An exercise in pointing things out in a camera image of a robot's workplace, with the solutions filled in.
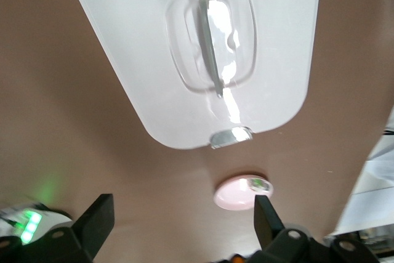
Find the green light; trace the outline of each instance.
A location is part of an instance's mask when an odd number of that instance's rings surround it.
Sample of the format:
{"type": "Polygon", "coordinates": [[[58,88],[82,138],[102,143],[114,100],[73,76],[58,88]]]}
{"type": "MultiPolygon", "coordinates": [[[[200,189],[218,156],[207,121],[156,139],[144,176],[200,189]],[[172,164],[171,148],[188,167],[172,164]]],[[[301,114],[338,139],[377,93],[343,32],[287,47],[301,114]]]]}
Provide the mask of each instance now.
{"type": "Polygon", "coordinates": [[[31,217],[30,217],[30,221],[31,222],[33,222],[33,223],[35,223],[35,224],[38,224],[39,223],[39,221],[41,221],[41,215],[40,214],[37,214],[36,212],[34,212],[32,215],[31,215],[31,217]]]}
{"type": "Polygon", "coordinates": [[[33,238],[33,234],[31,232],[27,232],[24,231],[22,233],[22,235],[20,236],[20,239],[24,242],[24,243],[29,243],[31,241],[31,239],[33,238]]]}
{"type": "Polygon", "coordinates": [[[26,230],[31,232],[31,233],[34,233],[34,231],[36,231],[36,229],[37,229],[37,226],[38,226],[37,224],[29,223],[26,226],[26,230]]]}

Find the pink round object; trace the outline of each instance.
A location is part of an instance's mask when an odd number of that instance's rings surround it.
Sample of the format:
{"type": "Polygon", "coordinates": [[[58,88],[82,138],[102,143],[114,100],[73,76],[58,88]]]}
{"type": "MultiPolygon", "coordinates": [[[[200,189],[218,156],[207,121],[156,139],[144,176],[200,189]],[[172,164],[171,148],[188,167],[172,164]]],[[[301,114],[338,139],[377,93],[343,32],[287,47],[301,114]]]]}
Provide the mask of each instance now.
{"type": "Polygon", "coordinates": [[[230,211],[242,211],[254,207],[256,195],[272,196],[273,186],[263,177],[241,175],[232,177],[218,187],[214,195],[217,206],[230,211]]]}

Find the brown surface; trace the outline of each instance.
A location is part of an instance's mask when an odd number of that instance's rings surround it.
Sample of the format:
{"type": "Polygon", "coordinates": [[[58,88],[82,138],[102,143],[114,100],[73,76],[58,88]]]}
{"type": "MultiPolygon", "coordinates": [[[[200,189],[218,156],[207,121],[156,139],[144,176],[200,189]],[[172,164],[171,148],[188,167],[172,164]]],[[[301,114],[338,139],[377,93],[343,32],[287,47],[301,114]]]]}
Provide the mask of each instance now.
{"type": "Polygon", "coordinates": [[[78,0],[0,0],[0,201],[78,216],[111,192],[116,227],[96,262],[206,262],[258,247],[252,211],[212,201],[218,182],[257,171],[283,221],[322,237],[394,104],[393,5],[320,0],[299,114],[251,142],[180,151],[144,130],[78,0]]]}

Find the white plastic lid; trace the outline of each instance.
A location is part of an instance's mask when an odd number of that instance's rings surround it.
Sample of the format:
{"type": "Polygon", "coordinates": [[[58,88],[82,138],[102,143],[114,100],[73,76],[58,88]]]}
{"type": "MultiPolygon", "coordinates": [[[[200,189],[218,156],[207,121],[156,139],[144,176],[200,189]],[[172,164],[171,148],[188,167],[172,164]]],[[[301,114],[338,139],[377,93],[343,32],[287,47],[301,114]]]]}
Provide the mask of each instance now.
{"type": "Polygon", "coordinates": [[[256,195],[272,196],[273,186],[263,177],[241,175],[223,182],[215,192],[217,206],[230,211],[242,211],[254,207],[256,195]]]}

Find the round lid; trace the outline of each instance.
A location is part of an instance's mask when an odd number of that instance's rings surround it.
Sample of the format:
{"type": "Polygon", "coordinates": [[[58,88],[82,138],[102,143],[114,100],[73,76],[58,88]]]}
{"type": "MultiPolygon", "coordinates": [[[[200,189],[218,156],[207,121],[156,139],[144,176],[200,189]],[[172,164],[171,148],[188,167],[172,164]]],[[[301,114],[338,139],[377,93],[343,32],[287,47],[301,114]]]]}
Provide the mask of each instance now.
{"type": "Polygon", "coordinates": [[[242,211],[254,207],[256,195],[272,196],[273,186],[263,177],[240,175],[220,184],[214,195],[217,206],[230,211],[242,211]]]}

